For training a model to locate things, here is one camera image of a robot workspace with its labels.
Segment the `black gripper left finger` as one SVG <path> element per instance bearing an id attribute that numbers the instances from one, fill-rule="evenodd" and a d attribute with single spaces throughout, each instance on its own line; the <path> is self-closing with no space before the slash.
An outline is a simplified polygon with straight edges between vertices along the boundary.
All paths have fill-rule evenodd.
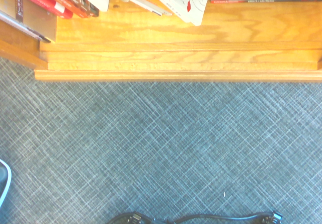
<path id="1" fill-rule="evenodd" d="M 151 218 L 137 211 L 119 214 L 110 219 L 107 223 L 117 223 L 121 219 L 125 219 L 125 223 L 151 223 Z"/>

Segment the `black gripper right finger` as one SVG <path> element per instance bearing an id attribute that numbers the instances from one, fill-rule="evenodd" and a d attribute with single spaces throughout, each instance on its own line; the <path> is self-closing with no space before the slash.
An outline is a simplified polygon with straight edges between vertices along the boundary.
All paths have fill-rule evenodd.
<path id="1" fill-rule="evenodd" d="M 273 211 L 271 215 L 266 216 L 261 221 L 262 224 L 281 224 L 282 214 L 277 211 Z"/>

